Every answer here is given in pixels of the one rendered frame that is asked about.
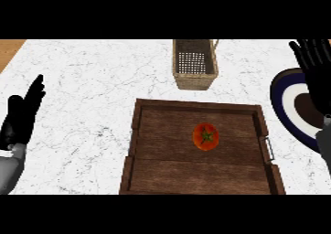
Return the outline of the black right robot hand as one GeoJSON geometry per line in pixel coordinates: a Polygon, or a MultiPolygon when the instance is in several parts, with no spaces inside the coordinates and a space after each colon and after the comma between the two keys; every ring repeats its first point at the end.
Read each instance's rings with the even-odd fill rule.
{"type": "Polygon", "coordinates": [[[327,39],[289,42],[299,68],[305,74],[309,99],[317,111],[331,115],[331,44],[327,39]]]}

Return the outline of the brown wooden tray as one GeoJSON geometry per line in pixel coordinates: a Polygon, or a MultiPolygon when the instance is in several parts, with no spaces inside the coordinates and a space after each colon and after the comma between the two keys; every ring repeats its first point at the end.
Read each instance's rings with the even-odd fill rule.
{"type": "Polygon", "coordinates": [[[258,105],[138,99],[117,192],[281,195],[266,134],[258,105]],[[201,122],[218,131],[210,151],[199,150],[191,141],[201,122]]]}

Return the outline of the blue and white plate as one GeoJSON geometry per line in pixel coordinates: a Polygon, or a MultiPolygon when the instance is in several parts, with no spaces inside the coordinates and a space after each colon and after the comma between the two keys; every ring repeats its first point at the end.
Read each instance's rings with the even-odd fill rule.
{"type": "Polygon", "coordinates": [[[269,85],[269,101],[290,135],[318,153],[315,133],[323,129],[323,115],[312,105],[305,74],[299,69],[284,69],[277,73],[269,85]]]}

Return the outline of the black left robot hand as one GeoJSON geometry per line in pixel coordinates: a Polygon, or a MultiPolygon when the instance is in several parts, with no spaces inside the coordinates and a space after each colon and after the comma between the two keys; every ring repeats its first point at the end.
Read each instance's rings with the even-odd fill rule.
{"type": "Polygon", "coordinates": [[[7,98],[7,116],[0,129],[0,150],[8,151],[11,145],[27,144],[43,95],[42,75],[39,74],[24,96],[10,95],[7,98]]]}

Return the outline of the red tomato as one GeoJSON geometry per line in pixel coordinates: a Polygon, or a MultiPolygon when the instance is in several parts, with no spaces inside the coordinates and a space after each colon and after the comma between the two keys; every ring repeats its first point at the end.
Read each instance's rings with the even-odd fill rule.
{"type": "Polygon", "coordinates": [[[191,133],[191,141],[196,148],[201,151],[210,151],[218,145],[218,131],[207,122],[196,125],[191,133]]]}

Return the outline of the tan wicker basket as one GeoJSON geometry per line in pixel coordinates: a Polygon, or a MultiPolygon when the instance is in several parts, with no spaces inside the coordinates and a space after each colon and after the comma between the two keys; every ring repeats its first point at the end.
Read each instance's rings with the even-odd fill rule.
{"type": "Polygon", "coordinates": [[[212,39],[172,40],[172,76],[179,90],[206,90],[218,76],[212,39]]]}

